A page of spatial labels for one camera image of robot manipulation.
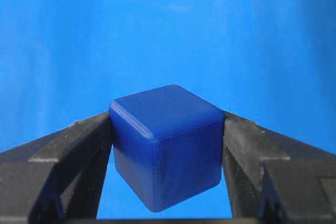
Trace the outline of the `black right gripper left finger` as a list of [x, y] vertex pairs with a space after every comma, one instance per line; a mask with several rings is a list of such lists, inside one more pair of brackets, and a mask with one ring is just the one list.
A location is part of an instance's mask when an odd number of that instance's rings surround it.
[[1, 153], [1, 223], [94, 223], [113, 142], [109, 113]]

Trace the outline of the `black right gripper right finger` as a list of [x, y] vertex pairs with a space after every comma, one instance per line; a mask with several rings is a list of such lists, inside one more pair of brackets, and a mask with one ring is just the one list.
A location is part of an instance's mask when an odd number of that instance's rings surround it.
[[335, 223], [335, 155], [225, 112], [223, 159], [235, 218]]

